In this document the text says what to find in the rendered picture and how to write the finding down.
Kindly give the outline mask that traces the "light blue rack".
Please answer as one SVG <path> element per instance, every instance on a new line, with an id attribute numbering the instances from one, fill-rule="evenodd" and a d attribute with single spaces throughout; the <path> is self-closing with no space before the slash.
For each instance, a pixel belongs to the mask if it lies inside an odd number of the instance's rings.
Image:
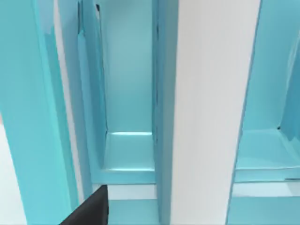
<path id="1" fill-rule="evenodd" d="M 300 225 L 300 0 L 0 0 L 20 203 L 59 225 Z"/>

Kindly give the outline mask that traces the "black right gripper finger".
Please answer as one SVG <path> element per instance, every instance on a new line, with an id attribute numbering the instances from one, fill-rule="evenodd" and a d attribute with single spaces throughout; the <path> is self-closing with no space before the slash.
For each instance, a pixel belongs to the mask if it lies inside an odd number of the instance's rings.
<path id="1" fill-rule="evenodd" d="M 101 185 L 59 225 L 108 225 L 107 185 Z"/>

